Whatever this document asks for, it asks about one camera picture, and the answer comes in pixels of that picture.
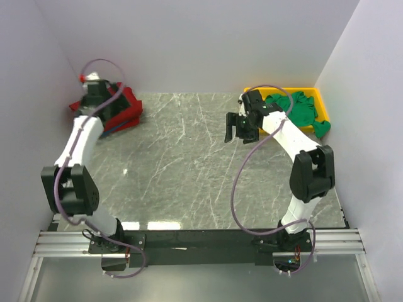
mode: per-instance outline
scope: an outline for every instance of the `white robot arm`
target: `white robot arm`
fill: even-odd
[[[244,143],[259,140],[259,128],[273,133],[284,121],[283,127],[273,138],[284,148],[293,161],[290,177],[292,198],[280,224],[296,220],[309,220],[318,202],[334,187],[334,157],[329,146],[320,146],[304,135],[276,104],[266,104],[257,90],[241,95],[239,113],[227,113],[225,142],[232,139],[232,127],[236,137]],[[286,228],[288,234],[304,231],[307,225],[298,223]]]

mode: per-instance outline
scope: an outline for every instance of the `marble table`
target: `marble table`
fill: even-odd
[[[237,228],[229,207],[234,176],[254,144],[224,143],[225,114],[239,94],[140,94],[141,124],[101,139],[88,169],[103,204],[140,229]],[[274,228],[291,198],[292,161],[275,140],[246,164],[236,213],[248,228]],[[316,227],[345,227],[334,190],[317,205]],[[61,222],[59,230],[73,230]]]

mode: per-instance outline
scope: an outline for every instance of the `metal frame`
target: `metal frame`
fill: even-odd
[[[123,258],[124,254],[89,254],[90,241],[80,231],[40,232],[19,302],[29,302],[38,279],[41,264],[46,257],[109,257]],[[273,256],[292,255],[276,252]],[[370,302],[381,301],[365,256],[365,248],[357,229],[328,229],[316,231],[315,255],[355,255]]]

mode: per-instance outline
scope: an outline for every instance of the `plastic container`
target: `plastic container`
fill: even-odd
[[[263,101],[266,99],[267,96],[270,96],[272,94],[281,94],[285,95],[284,92],[276,89],[276,88],[271,88],[271,87],[262,87],[258,88],[260,91]],[[314,97],[314,105],[315,109],[317,111],[317,118],[315,119],[316,121],[329,121],[329,116],[327,115],[325,105],[323,104],[323,100],[321,97],[321,94],[319,93],[319,90],[315,87],[284,87],[284,90],[288,91],[289,93],[295,93],[297,91],[303,91],[304,94],[309,98],[310,96]],[[305,126],[305,127],[300,127],[300,129],[305,132],[305,133],[313,133],[314,132],[314,127],[312,125]]]

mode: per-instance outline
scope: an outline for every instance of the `cable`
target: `cable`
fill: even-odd
[[[134,249],[138,252],[140,252],[140,254],[143,257],[143,263],[142,266],[135,271],[132,274],[126,275],[126,276],[119,276],[119,275],[113,275],[110,272],[105,272],[106,275],[110,276],[110,277],[114,277],[117,279],[126,279],[126,278],[130,278],[130,277],[134,277],[136,275],[138,275],[147,265],[147,258],[145,256],[145,253],[142,249],[135,247],[134,245],[130,245],[124,242],[120,242],[114,239],[111,239],[109,237],[107,237],[105,234],[103,234],[96,226],[94,226],[92,223],[90,223],[89,221],[87,221],[85,218],[80,218],[78,221],[73,221],[72,219],[70,219],[66,212],[64,211],[62,204],[60,202],[60,196],[59,196],[59,184],[60,184],[60,178],[62,177],[62,173],[64,171],[64,169],[67,167],[69,161],[71,160],[72,154],[74,152],[74,149],[77,146],[78,140],[80,138],[81,132],[84,130],[84,126],[86,125],[86,123],[89,121],[89,119],[91,117],[93,117],[95,115],[95,113],[97,113],[99,110],[102,110],[103,108],[107,107],[109,104],[111,104],[112,102],[114,102],[116,99],[118,99],[120,97],[120,95],[122,94],[125,85],[124,83],[126,83],[126,77],[125,74],[123,73],[122,69],[117,66],[117,64],[113,63],[112,61],[106,60],[106,59],[94,59],[89,61],[81,70],[80,75],[84,75],[86,73],[87,68],[92,65],[94,62],[97,61],[105,61],[108,62],[112,65],[114,65],[120,72],[120,74],[122,75],[122,83],[120,84],[119,89],[117,90],[117,92],[112,95],[112,97],[110,97],[108,100],[106,100],[105,102],[103,102],[102,104],[100,104],[98,107],[96,107],[92,112],[90,112],[90,114],[88,114],[87,118],[82,122],[80,129],[77,132],[77,135],[73,141],[73,144],[71,146],[71,149],[69,150],[68,156],[66,157],[64,163],[62,164],[62,166],[60,167],[59,171],[57,171],[56,173],[56,177],[55,177],[55,184],[54,184],[54,197],[55,197],[55,203],[56,203],[56,207],[57,210],[59,211],[59,213],[62,215],[62,217],[71,225],[80,225],[82,223],[85,223],[88,227],[92,228],[95,232],[97,232],[99,234],[99,236],[101,236],[102,238],[104,238],[105,240],[113,243],[113,244],[117,244],[117,245],[121,245],[123,247],[128,247],[130,249]]]
[[[242,95],[244,95],[245,93],[247,93],[247,92],[249,92],[249,91],[251,91],[251,90],[253,90],[253,89],[260,88],[260,87],[273,87],[273,88],[277,88],[278,90],[284,92],[284,93],[288,96],[288,98],[290,99],[290,107],[289,107],[289,109],[287,110],[287,112],[285,113],[285,115],[288,116],[288,115],[290,114],[290,112],[291,112],[291,110],[292,110],[292,108],[293,108],[293,106],[294,106],[294,100],[292,99],[292,96],[291,96],[291,94],[290,94],[288,91],[286,91],[285,89],[283,89],[283,88],[281,88],[281,87],[279,87],[279,86],[276,86],[276,85],[269,85],[269,84],[258,85],[258,86],[254,86],[254,87],[249,88],[247,91],[245,91],[244,93],[242,93]],[[279,127],[278,127],[275,131],[273,131],[270,135],[268,135],[266,138],[264,138],[262,141],[260,141],[260,142],[259,142],[256,146],[254,146],[254,147],[252,148],[252,150],[249,151],[249,153],[246,155],[246,157],[245,157],[243,163],[241,164],[241,167],[239,168],[239,170],[238,170],[238,172],[237,172],[237,174],[236,174],[236,176],[235,176],[234,183],[233,183],[233,185],[232,185],[231,195],[230,195],[230,207],[231,207],[232,217],[234,218],[234,220],[235,220],[236,224],[239,226],[239,228],[240,228],[242,231],[244,231],[244,232],[246,232],[246,233],[248,233],[248,234],[254,235],[254,236],[272,235],[272,234],[277,233],[277,232],[279,232],[279,231],[281,231],[281,230],[284,230],[285,228],[288,228],[288,227],[290,227],[290,226],[292,226],[292,225],[296,225],[297,223],[309,223],[309,225],[312,227],[312,233],[313,233],[312,250],[310,251],[310,254],[309,254],[309,256],[308,256],[307,261],[305,261],[305,262],[299,267],[299,269],[297,269],[296,271],[291,272],[291,274],[295,274],[295,273],[301,271],[303,268],[305,268],[305,267],[307,266],[307,264],[310,262],[310,260],[311,260],[311,259],[313,258],[313,256],[314,256],[314,252],[315,252],[315,243],[316,243],[316,230],[315,230],[314,225],[313,225],[309,220],[306,220],[306,219],[299,219],[299,220],[295,220],[295,221],[293,221],[293,222],[287,223],[286,225],[283,225],[283,226],[281,226],[281,227],[279,227],[279,228],[275,228],[274,230],[270,230],[270,231],[266,231],[266,232],[254,232],[254,231],[252,231],[252,230],[248,230],[246,227],[244,227],[244,226],[242,225],[242,223],[239,221],[239,219],[238,219],[238,217],[237,217],[237,215],[236,215],[236,213],[235,213],[235,206],[234,206],[235,188],[236,188],[236,186],[237,186],[239,176],[241,175],[241,172],[242,172],[242,170],[244,169],[246,163],[247,163],[248,160],[251,158],[252,154],[255,153],[255,151],[257,151],[257,149],[259,149],[259,148],[260,148],[264,143],[266,143],[268,140],[272,139],[272,138],[283,128],[283,125],[284,125],[285,121],[286,121],[286,119],[282,120],[281,123],[280,123],[280,125],[279,125]]]

